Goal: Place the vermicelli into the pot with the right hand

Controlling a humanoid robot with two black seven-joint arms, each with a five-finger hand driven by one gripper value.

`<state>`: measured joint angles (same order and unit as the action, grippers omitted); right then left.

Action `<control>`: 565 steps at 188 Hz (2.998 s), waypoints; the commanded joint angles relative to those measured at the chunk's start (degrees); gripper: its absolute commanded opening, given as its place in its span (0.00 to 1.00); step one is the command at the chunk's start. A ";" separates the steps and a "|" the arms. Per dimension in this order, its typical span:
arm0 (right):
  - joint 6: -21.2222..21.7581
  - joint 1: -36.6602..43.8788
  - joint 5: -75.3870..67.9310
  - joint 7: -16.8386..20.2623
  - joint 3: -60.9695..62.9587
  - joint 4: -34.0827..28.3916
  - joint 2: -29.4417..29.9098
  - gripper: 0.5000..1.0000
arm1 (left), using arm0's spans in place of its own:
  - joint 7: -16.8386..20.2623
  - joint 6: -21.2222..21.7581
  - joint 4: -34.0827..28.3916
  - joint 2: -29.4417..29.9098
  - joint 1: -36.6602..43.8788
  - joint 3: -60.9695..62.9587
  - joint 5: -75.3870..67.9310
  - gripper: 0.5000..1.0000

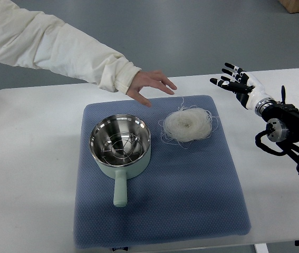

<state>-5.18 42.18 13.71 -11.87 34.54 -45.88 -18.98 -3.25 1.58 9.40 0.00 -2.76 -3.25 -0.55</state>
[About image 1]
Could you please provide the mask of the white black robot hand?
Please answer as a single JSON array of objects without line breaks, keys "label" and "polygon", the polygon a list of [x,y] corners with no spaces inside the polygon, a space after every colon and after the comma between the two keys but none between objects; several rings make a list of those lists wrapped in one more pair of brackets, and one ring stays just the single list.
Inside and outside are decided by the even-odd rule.
[{"label": "white black robot hand", "polygon": [[239,66],[225,63],[226,69],[222,72],[228,76],[220,79],[211,78],[210,82],[224,90],[236,94],[236,99],[247,110],[254,110],[258,116],[262,116],[264,106],[269,106],[274,99],[265,93],[264,86],[251,72],[246,72]]}]

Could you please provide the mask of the person's bare hand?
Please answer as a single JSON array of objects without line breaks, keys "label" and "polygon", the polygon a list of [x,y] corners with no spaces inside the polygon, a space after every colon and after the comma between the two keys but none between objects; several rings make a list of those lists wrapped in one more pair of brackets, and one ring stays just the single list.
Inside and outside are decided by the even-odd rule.
[{"label": "person's bare hand", "polygon": [[177,89],[161,71],[139,71],[132,79],[126,95],[146,107],[151,107],[151,102],[140,94],[144,87],[158,89],[169,95],[174,95],[174,91]]}]

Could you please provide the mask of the cream sleeved forearm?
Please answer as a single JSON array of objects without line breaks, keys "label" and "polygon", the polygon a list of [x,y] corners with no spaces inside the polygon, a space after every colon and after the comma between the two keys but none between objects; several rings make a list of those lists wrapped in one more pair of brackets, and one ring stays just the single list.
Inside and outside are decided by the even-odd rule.
[{"label": "cream sleeved forearm", "polygon": [[114,49],[54,15],[0,1],[0,63],[45,69],[126,93],[141,70]]}]

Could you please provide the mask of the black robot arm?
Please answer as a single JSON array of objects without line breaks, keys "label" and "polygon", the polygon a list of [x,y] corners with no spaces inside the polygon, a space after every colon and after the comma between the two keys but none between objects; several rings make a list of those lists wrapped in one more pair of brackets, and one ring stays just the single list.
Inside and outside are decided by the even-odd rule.
[{"label": "black robot arm", "polygon": [[255,113],[266,122],[266,129],[255,137],[255,144],[263,151],[276,155],[288,155],[296,163],[299,175],[299,109],[285,103],[285,87],[282,100],[266,98],[255,106]]}]

